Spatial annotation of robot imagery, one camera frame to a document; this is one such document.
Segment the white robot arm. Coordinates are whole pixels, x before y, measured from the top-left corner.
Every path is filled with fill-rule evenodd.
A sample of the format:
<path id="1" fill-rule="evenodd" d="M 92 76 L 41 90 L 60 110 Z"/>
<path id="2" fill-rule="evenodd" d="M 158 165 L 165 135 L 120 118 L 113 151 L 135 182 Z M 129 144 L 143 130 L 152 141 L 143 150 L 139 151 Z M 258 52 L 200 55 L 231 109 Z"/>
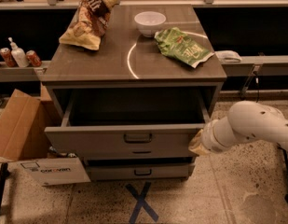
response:
<path id="1" fill-rule="evenodd" d="M 240 101 L 231 106 L 222 119 L 208 122 L 190 141 L 188 149 L 198 155 L 207 155 L 257 140 L 288 151 L 288 119 L 272 106 Z"/>

